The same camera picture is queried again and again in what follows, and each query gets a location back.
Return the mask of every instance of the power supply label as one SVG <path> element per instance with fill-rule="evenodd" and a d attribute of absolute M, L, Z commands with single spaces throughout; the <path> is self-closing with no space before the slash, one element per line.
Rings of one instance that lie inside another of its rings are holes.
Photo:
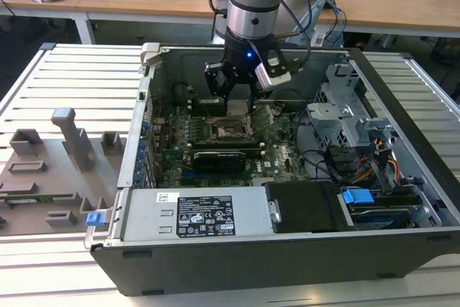
<path fill-rule="evenodd" d="M 235 235 L 231 196 L 179 197 L 179 237 L 221 237 Z"/>

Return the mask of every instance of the aluminum extrusion table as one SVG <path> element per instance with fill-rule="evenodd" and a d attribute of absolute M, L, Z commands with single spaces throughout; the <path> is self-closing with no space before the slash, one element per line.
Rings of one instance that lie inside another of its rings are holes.
<path fill-rule="evenodd" d="M 60 137 L 55 107 L 77 109 L 89 137 L 127 134 L 141 74 L 140 47 L 56 45 L 40 50 L 0 102 L 0 169 L 18 128 Z M 412 59 L 366 53 L 415 123 L 460 178 L 460 110 Z M 371 106 L 380 114 L 377 102 Z M 403 279 L 127 298 L 83 246 L 83 234 L 0 237 L 0 304 L 67 306 L 458 306 L 460 255 L 444 255 Z"/>

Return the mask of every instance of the motherboard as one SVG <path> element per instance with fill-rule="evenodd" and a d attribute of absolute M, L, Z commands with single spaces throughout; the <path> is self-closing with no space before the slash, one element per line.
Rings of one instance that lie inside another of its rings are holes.
<path fill-rule="evenodd" d="M 252 186 L 307 180 L 293 137 L 298 112 L 260 104 L 252 113 L 196 115 L 192 106 L 153 112 L 153 180 L 158 188 Z"/>

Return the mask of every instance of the circuit board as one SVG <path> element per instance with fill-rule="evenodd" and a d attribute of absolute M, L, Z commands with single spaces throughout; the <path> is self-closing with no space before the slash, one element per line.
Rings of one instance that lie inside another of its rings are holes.
<path fill-rule="evenodd" d="M 296 113 L 275 105 L 258 107 L 244 116 L 191 116 L 180 107 L 161 114 L 157 128 L 157 187 L 263 185 L 268 181 L 306 180 L 307 173 L 292 141 Z M 246 158 L 239 173 L 199 172 L 199 152 L 238 152 Z"/>

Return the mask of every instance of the blue tab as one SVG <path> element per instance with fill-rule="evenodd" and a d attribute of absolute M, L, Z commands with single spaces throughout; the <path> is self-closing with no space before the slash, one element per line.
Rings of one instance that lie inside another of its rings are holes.
<path fill-rule="evenodd" d="M 345 192 L 342 192 L 345 203 L 351 204 L 373 204 L 374 198 L 372 193 L 366 188 L 349 188 Z"/>
<path fill-rule="evenodd" d="M 90 212 L 86 217 L 87 226 L 103 226 L 104 214 L 102 212 Z"/>

